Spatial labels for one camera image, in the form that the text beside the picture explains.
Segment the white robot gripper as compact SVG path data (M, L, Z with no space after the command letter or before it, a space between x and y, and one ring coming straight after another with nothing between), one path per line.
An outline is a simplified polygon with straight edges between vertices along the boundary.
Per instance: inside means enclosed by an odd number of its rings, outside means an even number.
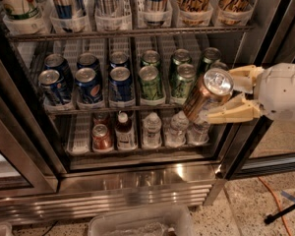
M270 120L295 121L295 64L279 63L265 70L247 65L228 73L235 90L249 94L254 90L256 100L240 93L221 106L201 111L202 120L210 124L241 123L260 118L262 112Z

